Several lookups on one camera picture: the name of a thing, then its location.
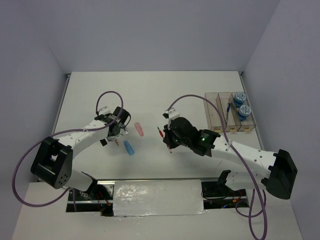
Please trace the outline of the red gel pen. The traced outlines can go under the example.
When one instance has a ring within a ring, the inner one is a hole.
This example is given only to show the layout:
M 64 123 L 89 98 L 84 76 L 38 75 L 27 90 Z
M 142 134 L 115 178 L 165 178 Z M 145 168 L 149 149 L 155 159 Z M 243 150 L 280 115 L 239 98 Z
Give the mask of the red gel pen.
M 158 130 L 160 136 L 162 137 L 162 139 L 164 140 L 164 139 L 165 139 L 165 135 L 163 134 L 162 130 L 161 130 L 158 126 L 157 126 L 157 130 Z M 173 152 L 172 152 L 172 150 L 169 148 L 169 146 L 168 146 L 166 143 L 165 143 L 165 145 L 166 145 L 169 153 L 172 154 Z

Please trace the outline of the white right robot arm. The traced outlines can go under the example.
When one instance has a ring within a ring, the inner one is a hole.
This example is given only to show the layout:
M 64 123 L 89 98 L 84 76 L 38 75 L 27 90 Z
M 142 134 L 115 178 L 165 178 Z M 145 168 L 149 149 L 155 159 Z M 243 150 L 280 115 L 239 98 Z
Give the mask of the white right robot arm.
M 233 191 L 259 187 L 276 198 L 291 198 L 298 169 L 288 151 L 264 151 L 227 141 L 209 129 L 196 129 L 184 117 L 170 120 L 164 125 L 163 132 L 163 142 L 171 150 L 184 146 L 202 157 L 214 157 L 248 166 L 249 173 L 229 169 L 222 171 L 217 184 L 221 195 L 228 196 Z

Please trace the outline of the pink correction tape case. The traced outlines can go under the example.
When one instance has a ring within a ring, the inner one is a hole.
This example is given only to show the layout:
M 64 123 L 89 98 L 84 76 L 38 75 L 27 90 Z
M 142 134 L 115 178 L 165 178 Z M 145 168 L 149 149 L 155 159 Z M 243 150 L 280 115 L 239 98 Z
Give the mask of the pink correction tape case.
M 144 132 L 143 132 L 143 129 L 142 129 L 142 126 L 139 122 L 135 122 L 134 123 L 134 126 L 135 126 L 135 129 L 137 130 L 138 134 L 143 137 L 144 136 Z

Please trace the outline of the aluminium table edge rail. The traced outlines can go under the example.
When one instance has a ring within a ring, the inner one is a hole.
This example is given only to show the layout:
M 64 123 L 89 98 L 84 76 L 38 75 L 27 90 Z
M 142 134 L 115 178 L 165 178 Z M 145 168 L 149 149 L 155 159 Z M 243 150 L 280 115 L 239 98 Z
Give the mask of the aluminium table edge rail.
M 64 84 L 62 95 L 61 95 L 61 99 L 59 101 L 57 113 L 55 115 L 55 120 L 54 120 L 54 123 L 53 123 L 51 134 L 55 133 L 55 130 L 56 130 L 56 127 L 57 127 L 57 123 L 58 123 L 58 120 L 59 120 L 59 115 L 60 115 L 60 112 L 61 112 L 61 109 L 62 109 L 62 105 L 63 105 L 63 102 L 64 102 L 64 98 L 65 98 L 65 95 L 66 95 L 66 92 L 67 92 L 67 88 L 68 88 L 68 85 L 69 85 L 69 82 L 70 82 L 71 75 L 72 75 L 71 72 L 65 74 L 65 84 Z

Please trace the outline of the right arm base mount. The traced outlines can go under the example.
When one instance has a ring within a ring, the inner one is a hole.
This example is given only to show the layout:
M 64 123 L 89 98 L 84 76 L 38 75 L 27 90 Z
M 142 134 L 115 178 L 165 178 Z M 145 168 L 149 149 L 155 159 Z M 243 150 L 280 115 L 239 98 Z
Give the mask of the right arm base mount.
M 249 207 L 245 189 L 232 190 L 225 185 L 218 185 L 216 181 L 202 181 L 201 196 L 205 210 L 234 209 L 236 205 L 239 208 Z

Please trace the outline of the blue gel pen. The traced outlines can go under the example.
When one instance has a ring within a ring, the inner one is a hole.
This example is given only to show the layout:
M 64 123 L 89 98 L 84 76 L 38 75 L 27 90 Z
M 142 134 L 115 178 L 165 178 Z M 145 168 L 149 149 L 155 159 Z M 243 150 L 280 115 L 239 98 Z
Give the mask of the blue gel pen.
M 226 125 L 228 125 L 230 108 L 231 108 L 231 103 L 228 102 L 228 104 L 227 104 L 227 109 L 226 109 L 226 117 L 225 117 L 225 124 L 226 124 Z

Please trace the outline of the blue slime jar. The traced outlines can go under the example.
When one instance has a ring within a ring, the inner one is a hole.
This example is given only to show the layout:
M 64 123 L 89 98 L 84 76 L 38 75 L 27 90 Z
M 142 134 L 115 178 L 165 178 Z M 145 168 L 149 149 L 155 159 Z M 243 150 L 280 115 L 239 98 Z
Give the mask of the blue slime jar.
M 252 109 L 245 104 L 241 105 L 237 110 L 237 114 L 241 122 L 246 121 L 247 118 L 251 115 L 251 113 Z
M 243 91 L 236 92 L 233 96 L 234 105 L 239 108 L 247 100 L 247 95 Z

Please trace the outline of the clear organizer bin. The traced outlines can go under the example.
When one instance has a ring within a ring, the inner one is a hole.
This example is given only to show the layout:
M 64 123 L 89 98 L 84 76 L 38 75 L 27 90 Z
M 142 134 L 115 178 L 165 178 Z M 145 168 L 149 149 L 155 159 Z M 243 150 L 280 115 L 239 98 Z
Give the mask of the clear organizer bin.
M 206 92 L 204 94 L 204 97 L 218 109 L 221 116 L 224 118 L 223 107 L 221 104 L 221 99 L 219 97 L 219 94 L 217 92 Z M 222 122 L 220 120 L 220 116 L 217 113 L 216 109 L 205 100 L 203 101 L 203 104 L 204 104 L 205 116 L 206 116 L 209 130 L 217 133 L 222 133 L 223 132 Z
M 234 103 L 233 95 L 231 92 L 219 92 L 218 93 L 222 105 L 222 110 L 224 114 L 224 126 L 225 130 L 230 133 L 237 132 L 240 127 L 240 120 L 238 118 L 237 109 Z M 230 103 L 230 111 L 228 115 L 228 124 L 226 125 L 226 113 L 227 106 Z
M 243 91 L 231 93 L 231 110 L 239 132 L 251 132 L 256 127 L 247 94 Z

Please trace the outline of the clear right organizer bin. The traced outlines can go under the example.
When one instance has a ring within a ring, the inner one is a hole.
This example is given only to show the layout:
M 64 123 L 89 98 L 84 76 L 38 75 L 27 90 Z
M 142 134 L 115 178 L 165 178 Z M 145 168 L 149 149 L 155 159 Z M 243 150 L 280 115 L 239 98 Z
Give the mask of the clear right organizer bin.
M 231 110 L 239 132 L 251 132 L 256 127 L 247 94 L 243 91 L 231 93 Z

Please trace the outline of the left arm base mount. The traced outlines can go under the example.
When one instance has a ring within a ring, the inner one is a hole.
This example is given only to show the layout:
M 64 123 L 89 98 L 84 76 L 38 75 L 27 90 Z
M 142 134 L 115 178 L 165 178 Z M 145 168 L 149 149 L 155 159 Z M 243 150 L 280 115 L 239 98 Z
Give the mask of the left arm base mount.
M 114 181 L 99 181 L 105 190 L 99 190 L 95 196 L 85 195 L 79 190 L 70 190 L 66 202 L 67 213 L 95 212 L 100 216 L 114 216 Z

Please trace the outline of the clear middle organizer bin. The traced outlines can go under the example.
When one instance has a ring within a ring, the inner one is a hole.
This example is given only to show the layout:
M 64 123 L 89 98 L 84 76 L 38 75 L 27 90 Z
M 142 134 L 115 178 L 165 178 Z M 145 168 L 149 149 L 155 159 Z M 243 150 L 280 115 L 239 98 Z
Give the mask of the clear middle organizer bin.
M 234 103 L 233 95 L 231 92 L 219 92 L 218 93 L 222 105 L 222 110 L 224 114 L 224 126 L 225 130 L 230 133 L 237 132 L 240 127 L 240 120 L 238 118 L 237 109 Z M 226 125 L 226 113 L 227 106 L 230 103 L 230 111 L 228 115 L 228 124 Z

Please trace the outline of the clear left organizer bin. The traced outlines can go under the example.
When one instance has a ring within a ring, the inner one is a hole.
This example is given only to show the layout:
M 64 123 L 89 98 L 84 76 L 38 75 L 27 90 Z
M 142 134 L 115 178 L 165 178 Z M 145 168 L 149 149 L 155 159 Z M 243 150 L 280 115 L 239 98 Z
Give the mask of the clear left organizer bin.
M 217 92 L 206 92 L 204 94 L 204 97 L 218 109 L 221 116 L 224 118 L 223 107 L 221 104 L 221 99 L 219 97 L 219 94 Z M 203 104 L 204 104 L 205 116 L 206 116 L 209 130 L 217 133 L 222 133 L 223 132 L 222 122 L 220 120 L 220 116 L 217 113 L 216 109 L 205 100 L 203 101 Z

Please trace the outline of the blue correction tape case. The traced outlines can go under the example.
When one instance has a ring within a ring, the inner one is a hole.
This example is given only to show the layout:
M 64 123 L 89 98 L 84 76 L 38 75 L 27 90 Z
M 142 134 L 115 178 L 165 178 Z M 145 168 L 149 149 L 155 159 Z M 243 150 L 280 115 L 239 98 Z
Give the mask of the blue correction tape case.
M 133 156 L 133 155 L 135 154 L 135 151 L 134 151 L 134 149 L 132 148 L 132 146 L 130 145 L 130 143 L 129 143 L 127 140 L 125 140 L 125 141 L 123 142 L 123 144 L 124 144 L 124 147 L 125 147 L 127 153 L 128 153 L 130 156 Z

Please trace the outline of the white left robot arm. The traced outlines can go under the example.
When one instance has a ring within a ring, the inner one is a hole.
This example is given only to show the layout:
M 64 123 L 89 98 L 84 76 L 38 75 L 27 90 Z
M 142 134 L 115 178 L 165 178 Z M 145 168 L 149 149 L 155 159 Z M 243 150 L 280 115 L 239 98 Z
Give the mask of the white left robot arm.
M 131 114 L 119 106 L 111 112 L 103 107 L 88 125 L 67 135 L 45 138 L 38 149 L 30 171 L 55 189 L 73 188 L 91 200 L 98 194 L 109 197 L 108 190 L 93 176 L 73 169 L 75 157 L 96 142 L 106 146 L 128 133 L 126 121 Z

